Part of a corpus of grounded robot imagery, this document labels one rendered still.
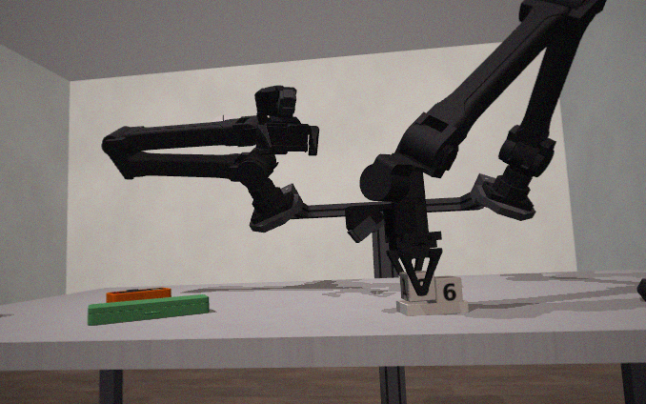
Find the beige calendar cube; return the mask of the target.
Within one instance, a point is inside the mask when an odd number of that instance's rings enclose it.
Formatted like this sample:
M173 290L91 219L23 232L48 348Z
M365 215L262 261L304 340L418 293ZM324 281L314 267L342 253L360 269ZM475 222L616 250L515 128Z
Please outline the beige calendar cube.
M461 278L456 276L435 276L435 297L436 300L427 303L443 303L463 301Z
M415 272L416 277L419 281L420 286L423 285L426 271L417 271ZM400 291L401 298L409 302L419 302L419 301L432 301L436 300L435 297L435 284L434 284L434 275L429 287L429 290L426 295L417 295L414 286L407 274L407 272L399 273L400 277Z

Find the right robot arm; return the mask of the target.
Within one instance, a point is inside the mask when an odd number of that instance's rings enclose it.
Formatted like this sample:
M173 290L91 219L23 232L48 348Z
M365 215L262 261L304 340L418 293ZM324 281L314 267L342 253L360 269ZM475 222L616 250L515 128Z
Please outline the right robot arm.
M133 180L134 177L142 176L184 176L226 178L232 182L241 182L254 198L251 221L257 224L293 206L293 192L283 194L269 178L279 164L274 154L257 155L256 148L251 152L232 154L145 151L204 146L254 146L258 125L301 124L298 118L293 116L296 93L295 88L284 86L260 89L254 95L257 114L253 116L162 127L124 126L105 136L101 147L125 179Z

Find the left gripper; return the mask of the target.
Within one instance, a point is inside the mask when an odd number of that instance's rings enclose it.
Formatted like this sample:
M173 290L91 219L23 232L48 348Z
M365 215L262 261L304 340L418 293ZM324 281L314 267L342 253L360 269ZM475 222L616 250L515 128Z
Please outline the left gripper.
M437 247L436 240L442 240L442 236L441 232L429 232L426 200L410 200L410 202L415 202L418 233L385 235L385 243L389 243L389 251L386 251L386 254L394 265L398 275L399 273L404 273L398 260L399 258L401 259L402 264L414 286L416 294L426 295L429 290L435 268L442 254L442 248ZM416 235L417 237L415 237ZM424 259L427 257L430 258L430 261L423 285L420 286L415 272L422 271ZM412 264L413 259L415 259L414 266Z

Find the cream rectangular tray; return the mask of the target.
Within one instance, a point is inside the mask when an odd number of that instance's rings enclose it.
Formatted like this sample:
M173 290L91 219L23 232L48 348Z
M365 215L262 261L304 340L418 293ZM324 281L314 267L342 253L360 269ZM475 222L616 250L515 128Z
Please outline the cream rectangular tray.
M468 313L468 301L427 303L427 301L409 302L396 301L396 311L407 316L443 314L443 313Z

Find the orange digital multimeter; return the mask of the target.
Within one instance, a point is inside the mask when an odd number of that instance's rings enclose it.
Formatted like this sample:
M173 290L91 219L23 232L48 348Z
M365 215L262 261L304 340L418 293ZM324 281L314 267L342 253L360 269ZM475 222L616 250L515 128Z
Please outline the orange digital multimeter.
M166 290L163 290L163 289L166 289ZM143 290L134 289L134 290L126 290L122 292L111 292L111 293L107 293L107 303L164 298L164 297L172 297L172 289L152 288L152 289L143 289Z

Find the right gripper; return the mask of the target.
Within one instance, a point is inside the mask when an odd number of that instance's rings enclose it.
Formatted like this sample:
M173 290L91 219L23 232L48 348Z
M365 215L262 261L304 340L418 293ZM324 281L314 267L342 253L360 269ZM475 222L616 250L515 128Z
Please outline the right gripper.
M257 155L307 152L308 136L308 155L317 155L319 137L319 128L317 126L291 123L265 123L264 125L257 126L255 151Z

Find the green long rectangular box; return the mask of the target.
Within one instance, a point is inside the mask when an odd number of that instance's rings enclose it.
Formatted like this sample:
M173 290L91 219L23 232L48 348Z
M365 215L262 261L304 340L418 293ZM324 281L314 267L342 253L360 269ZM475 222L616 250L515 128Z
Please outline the green long rectangular box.
M204 294L90 304L88 325L200 314L209 311L209 297Z

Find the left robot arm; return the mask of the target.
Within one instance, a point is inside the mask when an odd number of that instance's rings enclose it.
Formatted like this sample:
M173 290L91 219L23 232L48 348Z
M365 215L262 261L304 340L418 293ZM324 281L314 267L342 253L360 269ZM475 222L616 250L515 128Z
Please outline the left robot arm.
M385 235L417 233L410 200L426 200L423 172L441 178L450 170L474 122L547 47L524 118L509 130L499 151L508 166L495 183L482 185L489 199L530 212L534 205L526 187L547 169L555 152L556 141L548 138L555 106L580 40L606 1L524 0L521 24L455 91L412 123L394 153L379 154L361 173L360 190L367 199L405 202L345 208L353 241L363 241L383 225Z

